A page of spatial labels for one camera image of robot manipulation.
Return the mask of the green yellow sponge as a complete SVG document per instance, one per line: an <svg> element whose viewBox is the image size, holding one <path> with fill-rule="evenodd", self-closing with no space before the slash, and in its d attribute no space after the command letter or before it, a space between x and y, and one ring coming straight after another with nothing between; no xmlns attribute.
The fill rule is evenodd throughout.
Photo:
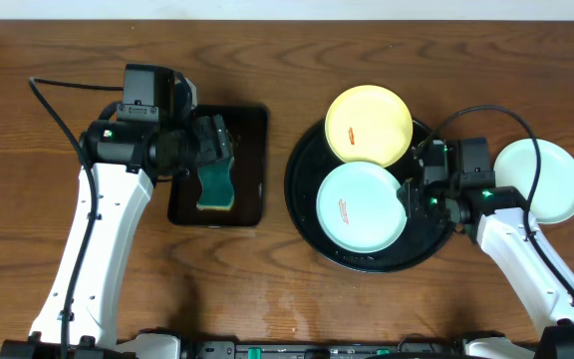
<svg viewBox="0 0 574 359"><path fill-rule="evenodd" d="M234 158L201 167L197 170L201 195L196 203L199 210L231 210L234 204L234 187L231 168Z"/></svg>

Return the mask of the light green plate front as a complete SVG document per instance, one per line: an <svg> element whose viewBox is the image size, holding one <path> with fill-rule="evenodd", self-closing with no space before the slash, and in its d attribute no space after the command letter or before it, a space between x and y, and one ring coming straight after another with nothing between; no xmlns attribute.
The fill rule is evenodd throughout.
<svg viewBox="0 0 574 359"><path fill-rule="evenodd" d="M407 224L398 180L384 168L352 162L333 169L316 197L316 214L333 243L356 253L388 248Z"/></svg>

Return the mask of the light green plate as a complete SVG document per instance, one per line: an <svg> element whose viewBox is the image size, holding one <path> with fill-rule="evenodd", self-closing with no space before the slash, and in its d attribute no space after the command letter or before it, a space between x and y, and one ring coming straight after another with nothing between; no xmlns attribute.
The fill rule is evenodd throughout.
<svg viewBox="0 0 574 359"><path fill-rule="evenodd" d="M316 197L316 214L333 243L356 253L388 248L407 224L398 180L384 168L352 162L333 169Z"/></svg>
<svg viewBox="0 0 574 359"><path fill-rule="evenodd" d="M541 170L531 212L539 223L559 223L574 215L574 159L551 142L538 140L537 144ZM528 197L536 170L532 140L519 140L504 148L493 170L497 186L514 186Z"/></svg>

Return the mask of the yellow plate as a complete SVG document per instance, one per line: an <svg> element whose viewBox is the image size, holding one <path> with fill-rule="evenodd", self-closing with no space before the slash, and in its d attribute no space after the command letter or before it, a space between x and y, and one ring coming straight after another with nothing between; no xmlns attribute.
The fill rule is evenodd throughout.
<svg viewBox="0 0 574 359"><path fill-rule="evenodd" d="M324 121L327 143L343 162L369 162L386 168L411 145L410 110L393 91L361 85L346 90L329 107Z"/></svg>

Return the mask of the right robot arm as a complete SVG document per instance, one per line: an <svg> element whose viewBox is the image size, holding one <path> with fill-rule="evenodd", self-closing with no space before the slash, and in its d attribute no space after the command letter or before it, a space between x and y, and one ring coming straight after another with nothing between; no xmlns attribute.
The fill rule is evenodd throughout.
<svg viewBox="0 0 574 359"><path fill-rule="evenodd" d="M500 268L539 336L537 358L574 358L574 273L515 187L408 179L397 196L407 217L426 214L439 224L460 224Z"/></svg>

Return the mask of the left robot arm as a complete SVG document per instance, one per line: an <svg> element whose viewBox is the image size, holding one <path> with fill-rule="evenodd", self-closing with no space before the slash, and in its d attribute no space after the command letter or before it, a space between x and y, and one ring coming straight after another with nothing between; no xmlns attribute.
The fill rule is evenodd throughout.
<svg viewBox="0 0 574 359"><path fill-rule="evenodd" d="M157 178L231 159L223 118L96 120L76 149L82 162L78 203L57 276L28 339L4 341L0 357L182 357L175 334L153 331L119 342L121 288Z"/></svg>

